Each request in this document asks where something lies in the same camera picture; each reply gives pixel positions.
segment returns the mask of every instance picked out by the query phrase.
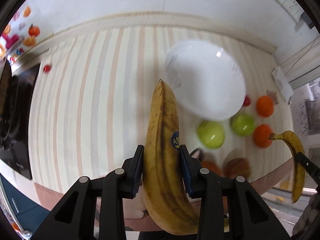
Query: striped tablecloth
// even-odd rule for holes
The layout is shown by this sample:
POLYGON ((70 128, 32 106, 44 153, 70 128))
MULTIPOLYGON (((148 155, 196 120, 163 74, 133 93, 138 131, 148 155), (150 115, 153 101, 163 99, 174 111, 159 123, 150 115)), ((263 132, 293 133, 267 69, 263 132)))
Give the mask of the striped tablecloth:
MULTIPOLYGON (((276 133, 292 130, 289 106, 279 105, 268 119, 255 113, 257 98, 277 91, 271 77, 273 57, 239 40, 191 29, 135 26, 79 35, 54 44, 42 67, 49 73, 36 81, 29 119, 29 154, 34 181, 65 193, 82 175, 91 179, 106 175, 132 157, 144 144, 153 89, 164 77, 169 48, 183 39, 205 39, 228 51, 239 63, 246 80, 257 124, 268 123, 276 133)), ((189 151, 201 146, 196 137, 200 120, 179 107, 180 142, 189 151)), ((226 141, 211 151, 218 165, 245 156, 252 168, 250 181, 272 172, 291 154, 282 142, 258 149, 252 138, 232 133, 223 122, 226 141)))

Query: banana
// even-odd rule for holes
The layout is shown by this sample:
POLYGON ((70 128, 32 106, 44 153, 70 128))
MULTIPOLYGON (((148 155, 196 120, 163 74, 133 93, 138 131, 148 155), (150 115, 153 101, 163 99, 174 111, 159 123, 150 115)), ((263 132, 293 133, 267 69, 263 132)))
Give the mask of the banana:
POLYGON ((289 147, 294 163, 294 181, 292 189, 292 201, 296 203, 302 194, 302 189, 304 185, 305 169, 300 164, 295 162, 294 157, 298 152, 304 154, 303 146, 298 138, 298 136, 292 131, 285 131, 282 134, 271 134, 270 139, 272 140, 283 140, 289 147))
POLYGON ((143 154, 143 195, 154 222, 174 235, 196 234, 199 215, 192 208, 179 165, 179 121, 172 89, 155 87, 143 154))

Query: blue cabinet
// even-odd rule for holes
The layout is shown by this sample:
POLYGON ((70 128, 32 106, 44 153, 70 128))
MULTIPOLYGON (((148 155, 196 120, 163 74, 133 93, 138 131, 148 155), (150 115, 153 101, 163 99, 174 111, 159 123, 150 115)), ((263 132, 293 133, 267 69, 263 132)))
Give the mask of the blue cabinet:
POLYGON ((50 213, 49 210, 39 206, 37 203, 23 195, 1 174, 0 177, 9 204, 20 225, 24 230, 34 233, 41 222, 50 213))
POLYGON ((38 206, 37 203, 33 202, 12 186, 1 174, 0 176, 9 204, 16 216, 38 206))

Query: wall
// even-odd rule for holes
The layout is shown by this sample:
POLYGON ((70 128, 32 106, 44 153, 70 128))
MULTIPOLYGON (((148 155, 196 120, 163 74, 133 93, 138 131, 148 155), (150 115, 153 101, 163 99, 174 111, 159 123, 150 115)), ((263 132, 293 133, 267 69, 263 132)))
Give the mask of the wall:
POLYGON ((27 0, 37 17, 53 33, 73 25, 133 11, 180 12, 209 17, 221 25, 242 28, 278 49, 278 64, 287 60, 316 37, 315 28, 304 24, 295 32, 295 22, 274 0, 27 0))

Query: silver bolt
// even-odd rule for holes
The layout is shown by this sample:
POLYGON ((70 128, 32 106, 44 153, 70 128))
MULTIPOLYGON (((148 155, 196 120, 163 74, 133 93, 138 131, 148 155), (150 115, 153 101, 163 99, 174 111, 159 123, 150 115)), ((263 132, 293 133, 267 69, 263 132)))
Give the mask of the silver bolt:
POLYGON ((200 173, 201 174, 208 174, 209 173, 209 170, 207 168, 201 168, 200 169, 200 173))
POLYGON ((124 169, 122 168, 116 169, 115 174, 118 174, 118 175, 124 174, 124 169))
POLYGON ((245 182, 245 178, 244 178, 243 176, 237 176, 237 177, 236 177, 236 180, 237 180, 238 182, 245 182))
POLYGON ((86 183, 88 181, 88 177, 86 176, 82 176, 80 179, 79 179, 79 182, 80 183, 86 183))

